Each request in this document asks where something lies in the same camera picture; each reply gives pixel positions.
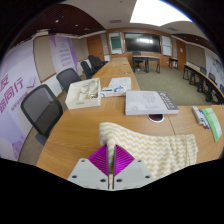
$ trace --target cardboard box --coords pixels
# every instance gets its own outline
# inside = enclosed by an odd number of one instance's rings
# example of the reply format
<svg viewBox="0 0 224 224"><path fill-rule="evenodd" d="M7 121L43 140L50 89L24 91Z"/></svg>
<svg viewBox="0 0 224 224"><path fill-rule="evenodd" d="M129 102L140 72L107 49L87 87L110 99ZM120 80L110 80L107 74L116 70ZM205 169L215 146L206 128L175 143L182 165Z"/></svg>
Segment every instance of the cardboard box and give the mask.
<svg viewBox="0 0 224 224"><path fill-rule="evenodd" d="M92 99L80 100L81 88L83 86L85 86L86 84L90 85L90 83L93 82L93 81L95 81L98 85L98 87L96 89L96 91L98 93L98 97L97 98L92 98ZM100 85L100 79L99 78L84 80L84 81L80 81L80 82L75 82L75 83L72 83L69 87L65 103L66 103L69 110L85 108L85 107L99 106L100 101L101 101L100 92L101 92L101 85Z"/></svg>

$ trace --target notebook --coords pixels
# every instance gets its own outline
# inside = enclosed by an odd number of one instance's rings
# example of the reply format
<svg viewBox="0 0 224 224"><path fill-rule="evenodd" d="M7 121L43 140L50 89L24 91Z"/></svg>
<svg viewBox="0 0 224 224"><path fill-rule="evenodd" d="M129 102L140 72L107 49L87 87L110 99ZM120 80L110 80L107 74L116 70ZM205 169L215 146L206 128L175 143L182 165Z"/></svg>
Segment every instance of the notebook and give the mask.
<svg viewBox="0 0 224 224"><path fill-rule="evenodd" d="M219 124L219 120L215 115L215 112L212 108L202 109L214 135L215 142L217 142L222 135L222 129Z"/></svg>
<svg viewBox="0 0 224 224"><path fill-rule="evenodd" d="M179 108L164 92L156 91L127 91L126 115L140 114L177 114Z"/></svg>

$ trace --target floor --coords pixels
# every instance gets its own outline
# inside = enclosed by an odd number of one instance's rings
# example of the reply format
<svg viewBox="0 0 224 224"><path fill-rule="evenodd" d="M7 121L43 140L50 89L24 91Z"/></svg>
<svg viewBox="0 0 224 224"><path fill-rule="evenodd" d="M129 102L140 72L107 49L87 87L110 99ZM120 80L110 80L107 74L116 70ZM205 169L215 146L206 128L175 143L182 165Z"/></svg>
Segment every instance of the floor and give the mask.
<svg viewBox="0 0 224 224"><path fill-rule="evenodd" d="M150 66L149 73L145 73L143 68L136 69L136 79L141 90L145 91L164 91L176 102L178 106L189 105L211 105L205 101L205 95L197 92L197 87L188 84L184 80L183 70L162 68L160 74L156 72L155 66ZM67 110L65 104L66 93L59 98L63 111ZM23 148L20 152L19 162L36 166L43 146L35 139L37 131L32 128Z"/></svg>

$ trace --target chair backrest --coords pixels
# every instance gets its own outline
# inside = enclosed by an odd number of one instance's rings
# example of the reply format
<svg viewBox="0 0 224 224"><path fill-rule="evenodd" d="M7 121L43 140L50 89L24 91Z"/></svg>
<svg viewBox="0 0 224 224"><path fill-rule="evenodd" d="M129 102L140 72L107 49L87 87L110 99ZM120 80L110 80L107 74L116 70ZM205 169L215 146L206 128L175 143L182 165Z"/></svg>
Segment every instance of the chair backrest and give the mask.
<svg viewBox="0 0 224 224"><path fill-rule="evenodd" d="M139 51L133 51L132 52L132 55L141 55L141 52L139 52Z"/></svg>
<svg viewBox="0 0 224 224"><path fill-rule="evenodd" d="M93 76L93 72L91 71L88 63L86 61L82 61L81 63L82 69L84 70L86 74L86 79L91 79Z"/></svg>
<svg viewBox="0 0 224 224"><path fill-rule="evenodd" d="M88 59L89 59L89 62L91 64L91 66L92 66L92 70L95 73L97 71L97 68L98 68L97 60L96 60L96 58L93 55L89 55Z"/></svg>
<svg viewBox="0 0 224 224"><path fill-rule="evenodd" d="M224 86L222 84L220 84L220 90L224 94Z"/></svg>
<svg viewBox="0 0 224 224"><path fill-rule="evenodd" d="M200 67L200 72L202 72L203 74L207 74L207 70L204 67Z"/></svg>
<svg viewBox="0 0 224 224"><path fill-rule="evenodd" d="M216 83L216 82L215 82L215 76L214 76L212 73L209 73L209 74L208 74L208 77L209 77L214 83Z"/></svg>
<svg viewBox="0 0 224 224"><path fill-rule="evenodd" d="M56 78L66 92L68 92L71 83L82 81L73 68L68 68L58 73Z"/></svg>
<svg viewBox="0 0 224 224"><path fill-rule="evenodd" d="M103 62L101 61L101 59L99 57L95 57L96 58L96 61L97 63L100 65L100 66L103 66Z"/></svg>
<svg viewBox="0 0 224 224"><path fill-rule="evenodd" d="M46 137L63 114L61 103L46 84L32 90L20 107L38 133Z"/></svg>

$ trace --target zigzag pattern fabric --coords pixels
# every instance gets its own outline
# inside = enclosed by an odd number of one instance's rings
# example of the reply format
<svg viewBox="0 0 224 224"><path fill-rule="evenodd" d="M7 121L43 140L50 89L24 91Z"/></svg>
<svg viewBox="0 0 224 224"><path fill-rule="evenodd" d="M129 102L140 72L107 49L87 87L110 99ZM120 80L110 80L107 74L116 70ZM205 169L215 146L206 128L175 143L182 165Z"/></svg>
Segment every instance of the zigzag pattern fabric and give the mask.
<svg viewBox="0 0 224 224"><path fill-rule="evenodd" d="M198 147L195 136L149 136L120 125L104 122L99 125L100 144L107 144L110 172L113 170L114 148L119 145L135 159L144 160L154 180L196 164Z"/></svg>

